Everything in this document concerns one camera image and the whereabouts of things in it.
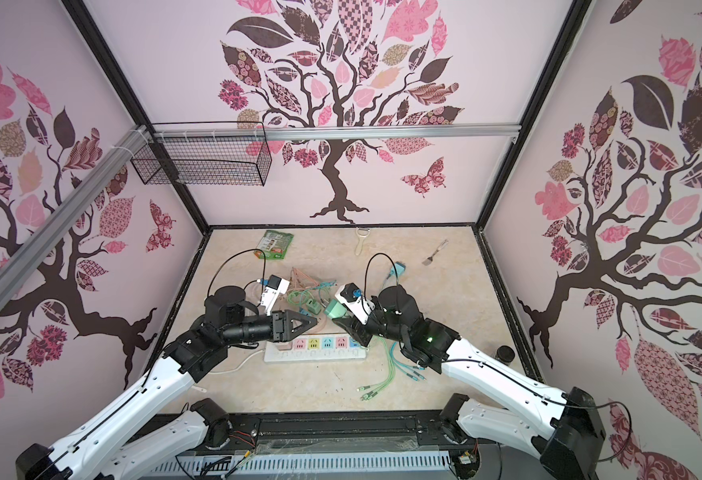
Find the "light green charger plug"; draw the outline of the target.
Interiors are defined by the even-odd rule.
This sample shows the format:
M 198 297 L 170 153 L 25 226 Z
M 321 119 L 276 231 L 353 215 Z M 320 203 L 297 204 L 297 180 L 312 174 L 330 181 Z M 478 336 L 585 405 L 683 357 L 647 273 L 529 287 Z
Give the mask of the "light green charger plug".
M 322 312 L 323 307 L 322 307 L 322 305 L 321 305 L 319 302 L 317 302 L 316 300 L 314 300 L 314 299 L 308 299 L 308 300 L 306 300 L 306 301 L 303 303 L 302 309 L 305 310 L 305 311 L 308 311 L 311 315 L 316 316 L 316 315 L 319 315 L 319 314 Z

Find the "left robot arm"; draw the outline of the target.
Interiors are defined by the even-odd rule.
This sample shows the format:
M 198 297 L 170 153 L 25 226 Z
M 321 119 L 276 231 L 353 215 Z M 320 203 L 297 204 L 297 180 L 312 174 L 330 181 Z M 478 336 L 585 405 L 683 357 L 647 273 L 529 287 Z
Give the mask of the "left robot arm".
M 208 296 L 203 315 L 164 348 L 135 384 L 52 446 L 33 444 L 22 452 L 15 462 L 18 478 L 138 479 L 184 451 L 225 444 L 229 416 L 210 399 L 140 439 L 134 436 L 222 363 L 232 346 L 290 342 L 316 326 L 312 316 L 274 310 L 279 294 L 266 288 L 263 310 L 247 301 L 238 286 L 225 286 Z

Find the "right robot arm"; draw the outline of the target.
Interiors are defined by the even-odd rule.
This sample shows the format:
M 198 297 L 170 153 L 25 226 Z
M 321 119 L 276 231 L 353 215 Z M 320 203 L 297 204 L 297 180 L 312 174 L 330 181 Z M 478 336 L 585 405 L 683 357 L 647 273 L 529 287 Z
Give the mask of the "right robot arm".
M 425 317 L 400 286 L 366 299 L 354 283 L 336 300 L 349 312 L 341 328 L 368 346 L 374 337 L 393 341 L 412 363 L 458 380 L 494 401 L 466 395 L 446 407 L 446 427 L 455 442 L 486 439 L 537 459 L 556 479 L 594 479 L 606 439 L 599 406 L 586 391 L 565 392 L 529 378 L 485 354 L 454 329 Z

